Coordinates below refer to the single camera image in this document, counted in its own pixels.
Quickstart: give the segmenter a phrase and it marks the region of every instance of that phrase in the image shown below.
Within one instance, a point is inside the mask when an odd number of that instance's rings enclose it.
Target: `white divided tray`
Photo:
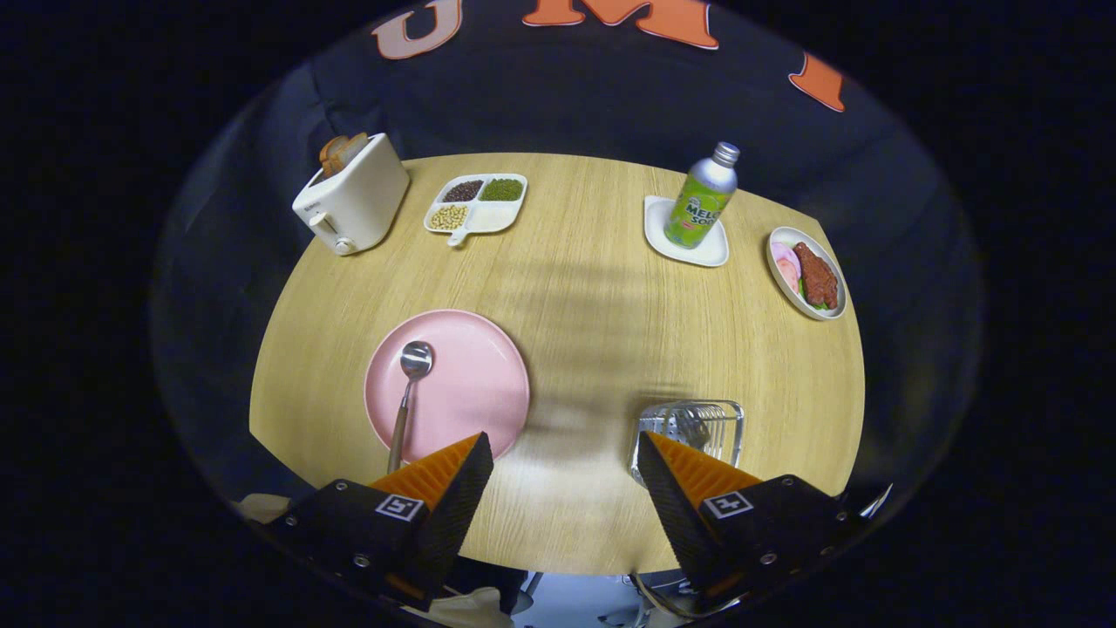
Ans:
[[[464,183],[465,181],[475,181],[480,178],[482,181],[481,189],[477,191],[477,195],[471,201],[458,201],[458,202],[442,202],[445,197],[445,193],[450,191],[454,185],[459,183]],[[484,193],[484,187],[488,186],[489,182],[493,178],[514,178],[523,184],[523,191],[520,192],[519,199],[513,201],[482,201],[481,195]],[[493,231],[500,231],[507,229],[516,221],[516,216],[519,215],[519,207],[523,205],[523,197],[527,196],[527,177],[522,174],[511,174],[511,173],[488,173],[488,174],[465,174],[464,176],[458,176],[451,178],[442,186],[442,190],[437,192],[434,196],[434,202],[431,203],[430,209],[426,210],[426,215],[423,218],[423,225],[426,226],[427,231],[435,233],[450,233],[450,239],[446,243],[451,247],[455,247],[464,241],[465,235],[469,233],[491,233]],[[435,229],[431,226],[430,219],[434,215],[437,210],[443,206],[450,205],[465,205],[468,212],[465,214],[465,221],[461,226],[450,230],[450,229]]]

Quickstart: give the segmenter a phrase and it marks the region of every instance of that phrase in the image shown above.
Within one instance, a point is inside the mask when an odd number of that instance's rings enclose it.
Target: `lettuce leaf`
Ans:
[[[806,300],[806,283],[802,282],[801,277],[798,278],[798,293],[802,294],[802,300]],[[825,302],[822,302],[821,305],[814,305],[809,300],[806,300],[806,303],[815,309],[829,309],[828,307],[826,307]]]

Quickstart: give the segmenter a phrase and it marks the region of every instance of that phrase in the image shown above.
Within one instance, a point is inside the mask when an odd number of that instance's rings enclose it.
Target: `bottle label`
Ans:
[[[731,196],[732,192],[722,194],[702,185],[694,177],[686,176],[663,229],[666,239],[683,248],[696,247],[716,223]]]

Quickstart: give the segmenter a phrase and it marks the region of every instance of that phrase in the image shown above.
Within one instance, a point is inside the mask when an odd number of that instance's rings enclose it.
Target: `toaster knob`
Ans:
[[[348,238],[337,238],[337,241],[334,242],[334,250],[337,254],[348,254],[356,250],[356,244]]]

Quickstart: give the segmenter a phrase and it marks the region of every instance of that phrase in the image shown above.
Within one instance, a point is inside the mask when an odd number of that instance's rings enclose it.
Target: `soda bottle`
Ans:
[[[713,156],[705,157],[690,168],[682,184],[679,200],[666,220],[663,232],[666,239],[682,248],[701,243],[716,223],[732,192],[737,191],[737,171],[732,165],[740,156],[740,148],[720,142]]]

